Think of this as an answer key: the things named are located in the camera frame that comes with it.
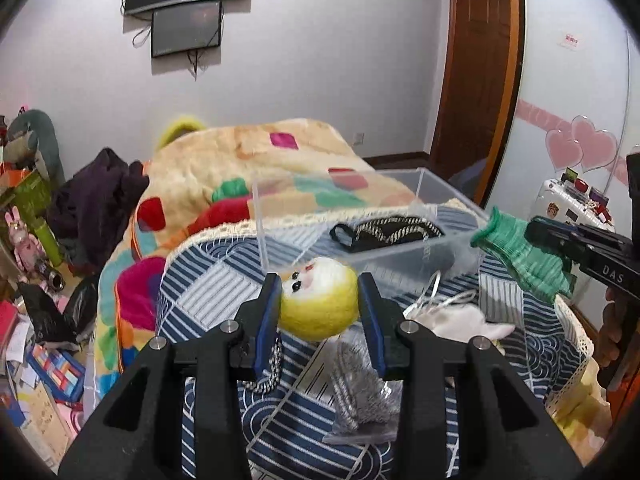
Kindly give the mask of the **person's right hand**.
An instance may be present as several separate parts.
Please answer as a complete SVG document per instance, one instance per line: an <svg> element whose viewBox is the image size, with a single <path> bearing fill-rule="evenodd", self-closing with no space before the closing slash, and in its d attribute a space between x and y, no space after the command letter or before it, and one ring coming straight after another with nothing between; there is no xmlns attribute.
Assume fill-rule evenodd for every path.
<svg viewBox="0 0 640 480"><path fill-rule="evenodd" d="M602 312L602 326L598 331L594 358L601 368L607 368L620 356L620 341L623 337L622 323L626 314L623 298L617 297L614 288L605 292L606 305Z"/></svg>

